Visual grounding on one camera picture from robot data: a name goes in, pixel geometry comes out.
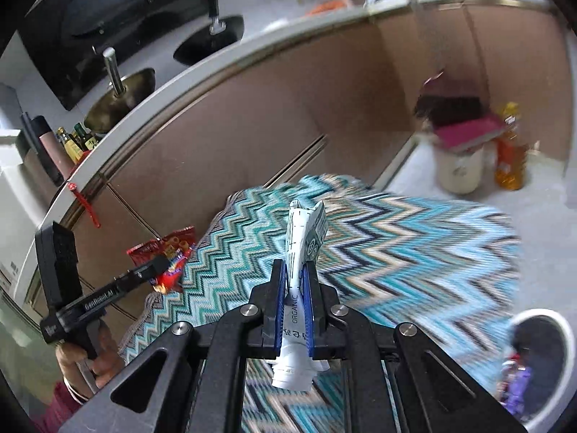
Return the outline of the purple snack wrapper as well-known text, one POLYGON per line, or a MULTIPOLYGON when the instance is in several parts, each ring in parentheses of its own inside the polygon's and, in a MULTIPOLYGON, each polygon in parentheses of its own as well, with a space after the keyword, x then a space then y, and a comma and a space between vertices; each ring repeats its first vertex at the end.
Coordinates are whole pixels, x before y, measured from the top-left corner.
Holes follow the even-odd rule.
POLYGON ((521 358, 513 354, 502 364, 501 379, 497 385, 497 399, 513 416, 524 411, 524 393, 531 379, 532 370, 521 358))

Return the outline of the maroon dustpan with broom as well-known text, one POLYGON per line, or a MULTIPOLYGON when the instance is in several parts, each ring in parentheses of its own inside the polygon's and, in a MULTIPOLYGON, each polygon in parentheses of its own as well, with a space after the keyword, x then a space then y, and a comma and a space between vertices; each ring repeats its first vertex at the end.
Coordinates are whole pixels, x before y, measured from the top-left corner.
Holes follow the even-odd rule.
POLYGON ((506 130, 491 112, 484 63, 461 8, 440 0, 409 0, 431 73, 419 88, 414 115, 430 124, 437 144, 453 153, 476 150, 506 130))

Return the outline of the blue zigzag knitted cloth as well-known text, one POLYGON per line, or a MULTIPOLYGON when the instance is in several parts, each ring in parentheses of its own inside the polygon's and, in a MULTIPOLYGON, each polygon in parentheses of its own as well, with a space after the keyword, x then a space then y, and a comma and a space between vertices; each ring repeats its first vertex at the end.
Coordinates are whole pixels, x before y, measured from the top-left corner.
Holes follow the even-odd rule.
POLYGON ((518 290, 519 237, 501 210, 380 192, 349 176, 232 194, 184 269, 182 291, 147 299, 121 344, 134 360, 168 327, 199 327, 246 304, 286 255, 290 204, 323 204, 322 284, 384 327, 412 323, 488 391, 497 387, 518 290))

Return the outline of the black frying pan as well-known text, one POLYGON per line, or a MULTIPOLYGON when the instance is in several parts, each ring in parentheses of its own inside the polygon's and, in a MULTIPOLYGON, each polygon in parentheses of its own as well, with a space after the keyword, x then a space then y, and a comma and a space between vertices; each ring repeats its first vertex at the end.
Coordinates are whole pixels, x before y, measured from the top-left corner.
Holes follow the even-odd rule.
POLYGON ((220 50, 239 42, 245 33, 245 20, 242 15, 222 18, 219 0, 208 0, 207 26, 194 32, 173 53, 176 62, 193 66, 220 50))

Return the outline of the brass wok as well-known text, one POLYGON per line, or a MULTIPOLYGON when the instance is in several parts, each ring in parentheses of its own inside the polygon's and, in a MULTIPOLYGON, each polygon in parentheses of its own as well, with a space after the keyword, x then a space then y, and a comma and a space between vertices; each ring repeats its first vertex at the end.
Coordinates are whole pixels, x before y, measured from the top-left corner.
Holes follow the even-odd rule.
POLYGON ((103 51, 103 62, 110 89, 94 103, 84 119, 84 125, 100 135, 110 132, 155 89, 155 71, 151 67, 121 77, 113 47, 103 51))

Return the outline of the cream plastic bucket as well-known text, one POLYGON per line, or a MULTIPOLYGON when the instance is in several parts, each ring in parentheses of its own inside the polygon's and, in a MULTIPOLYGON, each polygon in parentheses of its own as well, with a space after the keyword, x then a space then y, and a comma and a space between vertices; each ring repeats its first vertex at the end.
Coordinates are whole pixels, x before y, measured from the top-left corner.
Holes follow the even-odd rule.
POLYGON ((480 185, 484 168, 484 147, 453 153, 435 146, 435 176, 447 192, 468 194, 480 185))

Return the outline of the yellow cooking oil bottle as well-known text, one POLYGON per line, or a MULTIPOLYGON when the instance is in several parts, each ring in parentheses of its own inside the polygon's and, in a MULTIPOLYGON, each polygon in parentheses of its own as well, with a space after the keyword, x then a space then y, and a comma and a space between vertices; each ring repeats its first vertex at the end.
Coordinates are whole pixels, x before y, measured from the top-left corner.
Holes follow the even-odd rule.
POLYGON ((520 110, 518 103, 508 102, 503 110, 504 132, 496 140, 496 184, 509 191, 524 186, 527 145, 519 133, 520 110))

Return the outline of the red chip bag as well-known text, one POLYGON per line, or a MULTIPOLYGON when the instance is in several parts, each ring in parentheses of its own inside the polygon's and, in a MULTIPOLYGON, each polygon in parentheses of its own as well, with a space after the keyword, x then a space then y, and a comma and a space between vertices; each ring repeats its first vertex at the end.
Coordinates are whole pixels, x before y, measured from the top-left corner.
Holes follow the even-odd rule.
POLYGON ((155 277, 151 281, 151 286, 154 291, 160 294, 168 294, 174 291, 183 291, 181 280, 184 266, 196 245, 195 227, 190 226, 168 233, 160 239, 142 242, 129 248, 126 254, 136 266, 142 265, 158 255, 164 255, 169 261, 169 267, 161 276, 155 277))

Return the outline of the white round trash bin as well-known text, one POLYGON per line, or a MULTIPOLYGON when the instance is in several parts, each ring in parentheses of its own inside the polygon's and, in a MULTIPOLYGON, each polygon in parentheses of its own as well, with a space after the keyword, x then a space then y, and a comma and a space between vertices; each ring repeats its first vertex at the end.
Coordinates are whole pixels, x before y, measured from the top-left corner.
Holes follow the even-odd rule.
POLYGON ((528 432, 562 432, 576 415, 576 336, 571 325, 551 309, 530 309, 511 319, 508 335, 504 362, 518 354, 532 370, 523 414, 514 417, 528 432))

